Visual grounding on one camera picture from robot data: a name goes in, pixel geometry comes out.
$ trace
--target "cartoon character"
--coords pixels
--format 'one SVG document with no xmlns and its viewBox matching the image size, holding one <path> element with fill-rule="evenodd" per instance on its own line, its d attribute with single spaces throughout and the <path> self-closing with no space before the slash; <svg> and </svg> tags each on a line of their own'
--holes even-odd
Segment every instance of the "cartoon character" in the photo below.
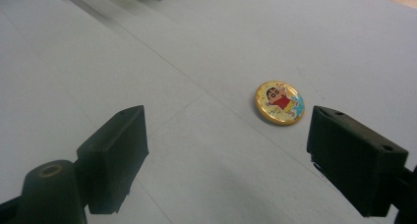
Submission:
<svg viewBox="0 0 417 224">
<path fill-rule="evenodd" d="M 285 87 L 271 87 L 267 90 L 267 98 L 269 105 L 276 105 L 281 108 L 285 113 L 295 117 L 295 113 L 291 111 L 292 106 L 297 102 L 293 99 L 289 99 L 286 95 Z"/>
</svg>

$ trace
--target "screw hole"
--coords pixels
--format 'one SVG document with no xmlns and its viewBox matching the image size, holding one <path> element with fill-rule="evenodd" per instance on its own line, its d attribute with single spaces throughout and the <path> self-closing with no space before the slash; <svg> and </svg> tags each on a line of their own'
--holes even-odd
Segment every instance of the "screw hole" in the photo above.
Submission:
<svg viewBox="0 0 417 224">
<path fill-rule="evenodd" d="M 383 149 L 385 149 L 386 151 L 393 151 L 393 148 L 389 145 L 382 145 Z"/>
<path fill-rule="evenodd" d="M 60 173 L 62 171 L 62 166 L 59 164 L 52 164 L 50 166 L 47 166 L 40 170 L 38 176 L 42 178 L 48 178 L 55 176 L 56 174 Z"/>
</svg>

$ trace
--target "badge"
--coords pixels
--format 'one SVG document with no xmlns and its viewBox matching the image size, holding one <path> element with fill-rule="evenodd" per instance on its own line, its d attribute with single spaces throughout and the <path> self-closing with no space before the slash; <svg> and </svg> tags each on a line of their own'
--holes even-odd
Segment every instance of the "badge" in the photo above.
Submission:
<svg viewBox="0 0 417 224">
<path fill-rule="evenodd" d="M 255 96 L 260 113 L 279 125 L 292 125 L 304 115 L 304 101 L 291 85 L 271 81 L 261 84 Z"/>
</svg>

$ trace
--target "cartoon face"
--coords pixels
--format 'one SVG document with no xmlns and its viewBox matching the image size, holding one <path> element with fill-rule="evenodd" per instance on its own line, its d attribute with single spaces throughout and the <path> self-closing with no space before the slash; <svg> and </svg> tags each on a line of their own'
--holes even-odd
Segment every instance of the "cartoon face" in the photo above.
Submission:
<svg viewBox="0 0 417 224">
<path fill-rule="evenodd" d="M 273 104 L 276 100 L 280 98 L 286 98 L 285 88 L 275 88 L 272 87 L 267 91 L 268 103 Z"/>
</svg>

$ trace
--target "gray surface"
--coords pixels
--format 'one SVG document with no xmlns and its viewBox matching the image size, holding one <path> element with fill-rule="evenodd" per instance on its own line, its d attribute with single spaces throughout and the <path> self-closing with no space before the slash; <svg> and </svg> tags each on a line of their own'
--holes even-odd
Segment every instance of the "gray surface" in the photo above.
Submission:
<svg viewBox="0 0 417 224">
<path fill-rule="evenodd" d="M 417 163 L 417 11 L 386 0 L 0 0 L 0 201 L 33 167 L 76 160 L 117 111 L 146 107 L 149 152 L 119 214 L 89 223 L 392 223 L 363 219 L 306 152 L 313 105 Z M 259 118 L 259 84 L 305 118 Z"/>
</svg>

